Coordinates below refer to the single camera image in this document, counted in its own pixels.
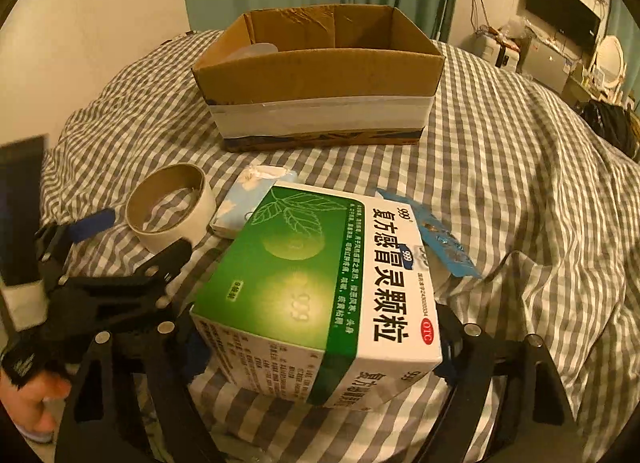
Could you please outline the person's left hand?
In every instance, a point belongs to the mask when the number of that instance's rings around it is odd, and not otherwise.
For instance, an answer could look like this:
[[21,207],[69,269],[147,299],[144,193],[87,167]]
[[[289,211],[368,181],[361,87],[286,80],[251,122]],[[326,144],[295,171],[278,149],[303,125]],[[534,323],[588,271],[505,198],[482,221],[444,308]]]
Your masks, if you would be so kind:
[[65,377],[50,371],[40,371],[24,386],[13,384],[1,370],[1,403],[17,430],[34,443],[50,443],[58,422],[46,403],[68,397],[72,384]]

